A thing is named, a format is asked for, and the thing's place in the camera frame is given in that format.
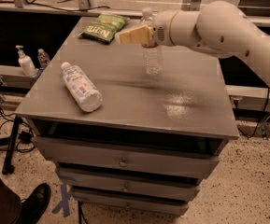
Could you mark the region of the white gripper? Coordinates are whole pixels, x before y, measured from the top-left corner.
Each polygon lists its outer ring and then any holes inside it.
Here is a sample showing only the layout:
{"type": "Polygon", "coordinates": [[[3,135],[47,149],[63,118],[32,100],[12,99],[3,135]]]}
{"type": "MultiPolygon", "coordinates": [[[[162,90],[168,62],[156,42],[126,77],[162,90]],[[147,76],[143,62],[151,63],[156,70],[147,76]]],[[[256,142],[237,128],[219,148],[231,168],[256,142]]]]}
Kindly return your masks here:
{"type": "Polygon", "coordinates": [[[120,44],[148,44],[153,33],[153,40],[157,45],[175,46],[171,27],[177,14],[176,10],[159,12],[151,23],[152,32],[147,25],[138,25],[116,33],[115,40],[120,44]]]}

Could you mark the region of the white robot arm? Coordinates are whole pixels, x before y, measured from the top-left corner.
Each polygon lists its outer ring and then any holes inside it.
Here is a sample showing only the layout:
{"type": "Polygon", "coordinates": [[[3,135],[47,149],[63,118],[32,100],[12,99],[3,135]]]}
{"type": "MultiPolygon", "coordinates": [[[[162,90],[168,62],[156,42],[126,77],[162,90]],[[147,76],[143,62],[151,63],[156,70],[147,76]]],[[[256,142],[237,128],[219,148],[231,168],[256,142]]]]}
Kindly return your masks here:
{"type": "Polygon", "coordinates": [[[198,11],[162,11],[151,24],[123,29],[115,39],[120,44],[182,46],[218,58],[235,56],[270,88],[270,35],[224,1],[198,11]]]}

